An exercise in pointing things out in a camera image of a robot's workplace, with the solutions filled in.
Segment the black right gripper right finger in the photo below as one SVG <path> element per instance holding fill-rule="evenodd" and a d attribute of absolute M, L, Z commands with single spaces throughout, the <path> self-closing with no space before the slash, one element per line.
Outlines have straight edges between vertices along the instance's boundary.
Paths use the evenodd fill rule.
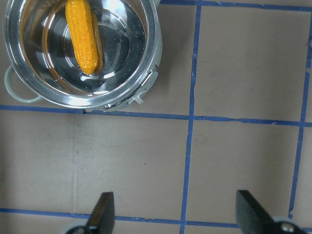
<path fill-rule="evenodd" d="M 235 218 L 243 234 L 305 234 L 288 218 L 271 216 L 248 190 L 236 191 Z"/>

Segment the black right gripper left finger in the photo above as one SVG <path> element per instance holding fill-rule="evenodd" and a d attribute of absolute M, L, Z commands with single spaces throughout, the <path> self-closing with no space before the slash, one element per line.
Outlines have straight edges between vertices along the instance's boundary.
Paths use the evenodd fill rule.
<path fill-rule="evenodd" d="M 100 195 L 85 224 L 66 228 L 63 234 L 112 234 L 115 226 L 115 202 L 113 192 Z"/>

